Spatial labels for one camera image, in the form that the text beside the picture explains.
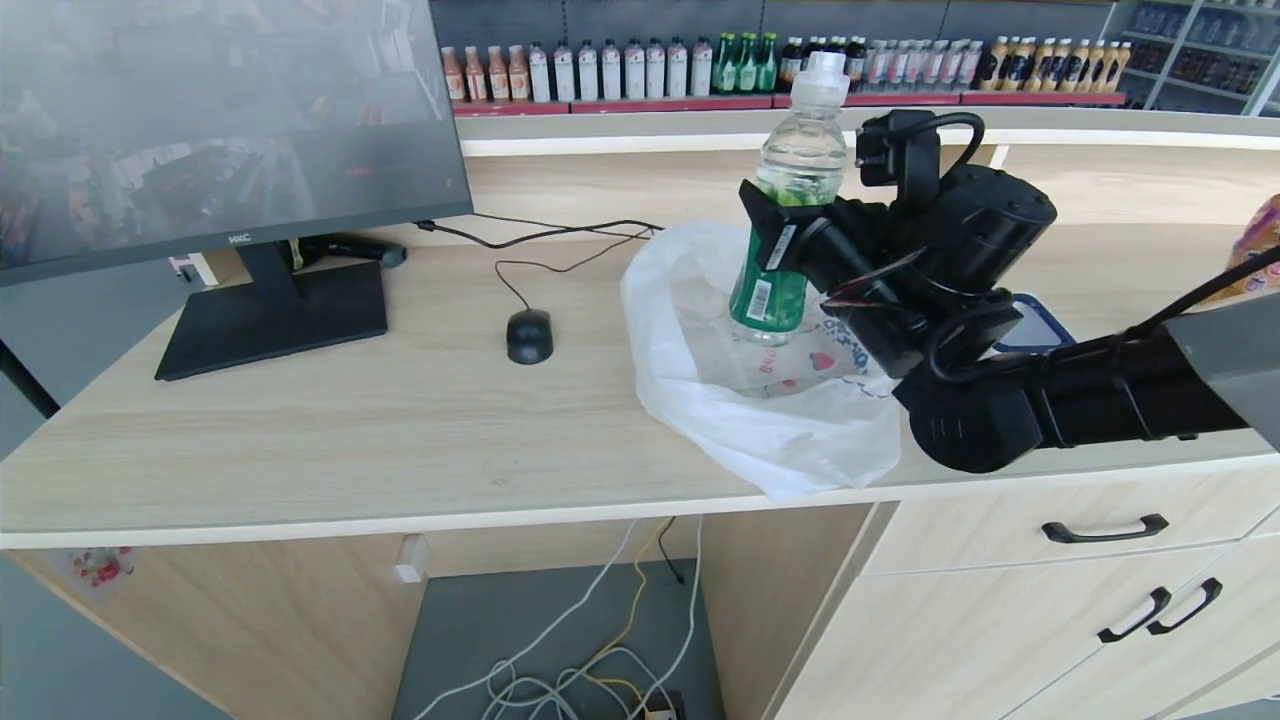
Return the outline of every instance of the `drawer handle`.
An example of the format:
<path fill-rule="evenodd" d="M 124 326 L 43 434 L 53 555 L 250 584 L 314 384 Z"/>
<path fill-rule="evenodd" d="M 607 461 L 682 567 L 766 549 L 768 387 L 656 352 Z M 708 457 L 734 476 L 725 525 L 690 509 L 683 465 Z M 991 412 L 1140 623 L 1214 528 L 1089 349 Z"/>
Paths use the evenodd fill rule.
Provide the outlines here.
<path fill-rule="evenodd" d="M 1212 605 L 1213 601 L 1217 600 L 1217 596 L 1222 594 L 1222 583 L 1220 583 L 1217 578 L 1210 578 L 1201 583 L 1201 589 L 1204 591 L 1204 601 L 1197 605 L 1196 610 L 1192 610 L 1183 616 L 1181 620 L 1174 623 L 1172 625 L 1165 625 L 1160 620 L 1156 620 L 1155 623 L 1147 625 L 1147 632 L 1153 635 L 1167 635 L 1178 628 L 1181 628 L 1188 620 L 1199 615 L 1201 610 Z"/>
<path fill-rule="evenodd" d="M 1073 533 L 1062 523 L 1044 523 L 1041 529 L 1044 530 L 1044 537 L 1052 542 L 1061 543 L 1075 543 L 1075 542 L 1112 542 L 1123 539 L 1137 539 L 1137 538 L 1149 538 L 1152 536 L 1158 536 L 1161 530 L 1169 527 L 1169 520 L 1160 512 L 1152 512 L 1151 515 L 1143 515 L 1138 518 L 1142 520 L 1142 529 L 1134 530 L 1132 533 L 1115 533 L 1111 536 L 1080 536 Z"/>
<path fill-rule="evenodd" d="M 1151 609 L 1151 612 L 1143 615 L 1142 620 L 1138 620 L 1128 630 L 1120 634 L 1111 632 L 1111 628 L 1103 629 L 1101 633 L 1098 633 L 1098 639 L 1102 641 L 1103 644 L 1106 644 L 1106 643 L 1117 643 L 1128 638 L 1129 635 L 1133 634 L 1134 630 L 1146 625 L 1147 623 L 1151 623 L 1156 618 L 1156 615 L 1164 612 L 1164 610 L 1169 607 L 1169 601 L 1172 598 L 1174 593 L 1169 592 L 1164 587 L 1158 587 L 1151 591 L 1151 600 L 1155 603 L 1155 607 Z"/>

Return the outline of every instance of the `computer mouse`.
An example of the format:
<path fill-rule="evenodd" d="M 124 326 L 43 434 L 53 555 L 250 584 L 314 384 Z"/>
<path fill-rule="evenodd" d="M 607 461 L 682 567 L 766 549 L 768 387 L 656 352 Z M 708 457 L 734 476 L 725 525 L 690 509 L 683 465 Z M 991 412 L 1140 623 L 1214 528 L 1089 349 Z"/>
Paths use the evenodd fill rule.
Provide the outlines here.
<path fill-rule="evenodd" d="M 552 356 L 552 314 L 521 310 L 507 320 L 507 357 L 521 365 L 536 365 Z"/>

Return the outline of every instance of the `white plastic bag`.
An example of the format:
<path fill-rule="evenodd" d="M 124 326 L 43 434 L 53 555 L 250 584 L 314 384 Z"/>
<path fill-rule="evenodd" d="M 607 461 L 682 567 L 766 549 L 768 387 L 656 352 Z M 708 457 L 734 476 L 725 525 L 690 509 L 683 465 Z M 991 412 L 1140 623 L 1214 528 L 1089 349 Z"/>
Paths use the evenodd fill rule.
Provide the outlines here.
<path fill-rule="evenodd" d="M 817 299 L 783 347 L 733 338 L 746 232 L 677 225 L 631 261 L 622 304 L 640 402 L 774 500 L 864 487 L 900 456 L 893 383 Z"/>

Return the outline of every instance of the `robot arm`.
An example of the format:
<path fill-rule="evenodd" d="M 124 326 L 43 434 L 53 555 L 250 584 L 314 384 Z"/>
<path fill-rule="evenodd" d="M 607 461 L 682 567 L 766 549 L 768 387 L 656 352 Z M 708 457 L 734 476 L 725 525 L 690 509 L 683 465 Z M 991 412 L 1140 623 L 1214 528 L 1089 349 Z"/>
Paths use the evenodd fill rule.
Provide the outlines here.
<path fill-rule="evenodd" d="M 947 124 L 972 127 L 974 138 L 940 179 L 937 128 Z M 1030 183 L 968 164 L 982 131 L 972 113 L 892 110 L 868 120 L 856 164 L 864 184 L 897 184 L 890 205 L 785 208 L 744 181 L 739 196 L 762 241 L 754 261 L 803 273 L 827 297 L 823 310 L 901 379 L 893 395 L 915 441 L 948 468 L 989 473 L 1039 447 L 1248 427 L 1165 327 L 1185 306 L 1044 355 L 983 359 L 1021 318 L 996 283 L 1057 210 Z M 1254 258 L 1252 270 L 1211 283 L 1277 259 Z"/>

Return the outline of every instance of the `bottle neck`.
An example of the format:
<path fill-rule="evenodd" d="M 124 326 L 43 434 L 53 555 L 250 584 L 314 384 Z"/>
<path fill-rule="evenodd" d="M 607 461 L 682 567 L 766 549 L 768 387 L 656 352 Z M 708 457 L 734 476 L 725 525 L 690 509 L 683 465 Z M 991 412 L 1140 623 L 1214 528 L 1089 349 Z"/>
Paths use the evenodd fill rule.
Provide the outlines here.
<path fill-rule="evenodd" d="M 791 104 L 791 114 L 806 120 L 833 120 L 840 114 L 840 108 L 828 105 Z"/>

